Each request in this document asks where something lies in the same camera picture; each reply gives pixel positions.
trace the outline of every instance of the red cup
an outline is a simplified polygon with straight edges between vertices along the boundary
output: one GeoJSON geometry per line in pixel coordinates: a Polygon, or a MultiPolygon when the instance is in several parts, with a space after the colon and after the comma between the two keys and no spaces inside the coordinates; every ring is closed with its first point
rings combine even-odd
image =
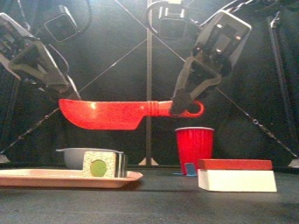
{"type": "Polygon", "coordinates": [[[186,127],[175,130],[182,165],[182,174],[187,174],[186,164],[193,163],[199,169],[199,160],[211,158],[214,129],[186,127]]]}

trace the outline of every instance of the metal pole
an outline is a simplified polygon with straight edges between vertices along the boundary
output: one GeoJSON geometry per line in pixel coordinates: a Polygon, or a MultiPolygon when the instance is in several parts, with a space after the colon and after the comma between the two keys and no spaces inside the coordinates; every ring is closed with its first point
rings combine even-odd
{"type": "MultiPolygon", "coordinates": [[[[152,23],[152,12],[148,15],[150,22],[152,23]]],[[[146,99],[152,100],[152,46],[154,46],[154,36],[151,31],[147,29],[147,74],[146,74],[146,99]]],[[[152,118],[148,116],[146,118],[146,165],[152,164],[152,118]]]]}
{"type": "Polygon", "coordinates": [[[290,133],[291,139],[294,140],[294,144],[298,145],[298,137],[295,134],[295,118],[294,118],[290,94],[289,94],[287,84],[286,84],[286,71],[283,67],[282,51],[281,51],[281,45],[279,45],[279,34],[278,34],[279,19],[281,19],[281,12],[278,12],[275,18],[269,17],[267,22],[269,22],[273,51],[275,56],[275,67],[277,67],[278,79],[281,84],[281,92],[283,97],[289,133],[290,133]]]}

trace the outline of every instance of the pink tray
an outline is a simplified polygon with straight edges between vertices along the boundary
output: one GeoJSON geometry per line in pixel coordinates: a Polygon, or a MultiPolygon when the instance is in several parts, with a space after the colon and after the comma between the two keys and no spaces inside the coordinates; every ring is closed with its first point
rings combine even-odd
{"type": "Polygon", "coordinates": [[[86,178],[75,170],[15,169],[0,171],[0,186],[119,188],[142,177],[135,171],[126,178],[86,178]]]}

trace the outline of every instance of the black table surface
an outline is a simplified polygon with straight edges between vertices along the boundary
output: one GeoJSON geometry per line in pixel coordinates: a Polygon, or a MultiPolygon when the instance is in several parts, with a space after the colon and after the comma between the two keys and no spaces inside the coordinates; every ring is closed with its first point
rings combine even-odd
{"type": "Polygon", "coordinates": [[[119,189],[0,188],[0,223],[299,223],[299,174],[275,173],[278,192],[209,192],[178,169],[131,170],[119,189]]]}

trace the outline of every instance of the red and white box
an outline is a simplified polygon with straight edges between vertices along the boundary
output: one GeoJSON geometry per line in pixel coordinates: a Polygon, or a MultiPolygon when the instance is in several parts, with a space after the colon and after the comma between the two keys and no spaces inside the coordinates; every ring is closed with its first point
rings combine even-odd
{"type": "Polygon", "coordinates": [[[271,160],[202,159],[199,187],[214,192],[277,192],[271,160]]]}

